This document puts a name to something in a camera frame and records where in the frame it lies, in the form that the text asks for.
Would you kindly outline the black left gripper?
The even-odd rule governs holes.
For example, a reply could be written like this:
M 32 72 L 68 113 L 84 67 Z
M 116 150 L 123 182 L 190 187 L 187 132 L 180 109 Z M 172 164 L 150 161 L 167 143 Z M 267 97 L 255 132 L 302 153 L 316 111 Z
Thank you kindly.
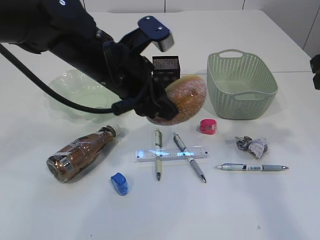
M 103 40 L 103 53 L 111 86 L 109 89 L 120 97 L 103 113 L 126 113 L 135 110 L 141 117 L 172 120 L 178 113 L 165 89 L 153 79 L 154 65 L 141 52 L 152 41 L 137 28 L 119 42 L 103 30 L 96 37 Z

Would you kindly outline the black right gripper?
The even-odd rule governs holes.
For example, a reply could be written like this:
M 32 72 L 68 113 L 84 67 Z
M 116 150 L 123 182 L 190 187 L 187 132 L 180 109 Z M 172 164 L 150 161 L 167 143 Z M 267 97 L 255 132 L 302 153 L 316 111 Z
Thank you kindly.
M 313 76 L 313 84 L 316 90 L 320 90 L 320 54 L 315 55 L 310 60 L 310 68 L 312 70 Z

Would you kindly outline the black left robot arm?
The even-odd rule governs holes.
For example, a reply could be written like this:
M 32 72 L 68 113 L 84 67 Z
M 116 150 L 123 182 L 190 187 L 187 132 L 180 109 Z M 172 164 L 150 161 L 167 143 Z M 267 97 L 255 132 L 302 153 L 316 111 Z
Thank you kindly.
M 142 51 L 155 44 L 167 51 L 174 39 L 155 17 L 138 21 L 138 28 L 115 42 L 97 27 L 78 0 L 3 0 L 0 3 L 0 42 L 33 54 L 51 52 L 119 97 L 110 108 L 92 108 L 59 95 L 5 47 L 1 54 L 58 102 L 91 114 L 119 116 L 134 110 L 150 119 L 171 120 L 178 114 L 165 88 L 153 79 L 153 64 Z

